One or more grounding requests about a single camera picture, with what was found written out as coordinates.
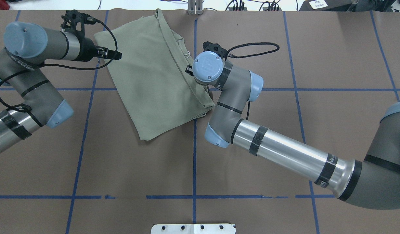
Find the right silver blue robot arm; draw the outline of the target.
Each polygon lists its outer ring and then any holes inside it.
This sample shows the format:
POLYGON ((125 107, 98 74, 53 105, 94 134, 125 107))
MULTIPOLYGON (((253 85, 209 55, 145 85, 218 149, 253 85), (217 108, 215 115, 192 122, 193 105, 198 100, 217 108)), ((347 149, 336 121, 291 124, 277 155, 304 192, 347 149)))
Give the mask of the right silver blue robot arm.
POLYGON ((232 144, 284 166, 345 203, 400 209, 400 102, 387 109, 364 160, 343 160, 241 118, 247 102, 261 93, 261 76, 211 51, 200 53, 186 73, 221 91, 205 130, 208 142, 221 148, 232 144))

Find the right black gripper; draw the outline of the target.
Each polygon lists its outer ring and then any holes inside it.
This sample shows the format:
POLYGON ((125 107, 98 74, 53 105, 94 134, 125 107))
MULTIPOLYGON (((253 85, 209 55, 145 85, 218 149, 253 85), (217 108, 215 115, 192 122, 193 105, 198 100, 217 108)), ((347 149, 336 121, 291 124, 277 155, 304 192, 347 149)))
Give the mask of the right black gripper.
POLYGON ((187 65, 187 67, 185 69, 185 73, 189 74, 190 76, 193 76, 194 75, 193 66, 187 65))

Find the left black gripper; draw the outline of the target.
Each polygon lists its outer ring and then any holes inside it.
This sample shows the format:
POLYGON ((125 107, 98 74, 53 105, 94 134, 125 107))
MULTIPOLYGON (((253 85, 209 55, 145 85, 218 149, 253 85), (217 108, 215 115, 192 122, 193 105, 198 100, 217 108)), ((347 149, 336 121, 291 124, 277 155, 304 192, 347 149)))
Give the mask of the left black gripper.
POLYGON ((78 62, 89 62, 93 58, 120 60, 122 53, 102 46, 95 46, 92 40, 84 37, 80 44, 78 62))

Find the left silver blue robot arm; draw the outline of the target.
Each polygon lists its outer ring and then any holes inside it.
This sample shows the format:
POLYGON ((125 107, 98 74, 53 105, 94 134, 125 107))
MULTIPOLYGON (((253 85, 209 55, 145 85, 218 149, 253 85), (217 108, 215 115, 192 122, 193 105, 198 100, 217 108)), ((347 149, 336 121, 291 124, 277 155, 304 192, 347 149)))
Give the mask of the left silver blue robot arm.
POLYGON ((45 60, 88 62, 92 58, 120 60, 117 50, 95 46, 84 36, 84 23, 65 20, 61 30, 34 23, 11 22, 0 51, 0 153, 25 140, 42 126, 55 128, 74 111, 40 71, 45 60))

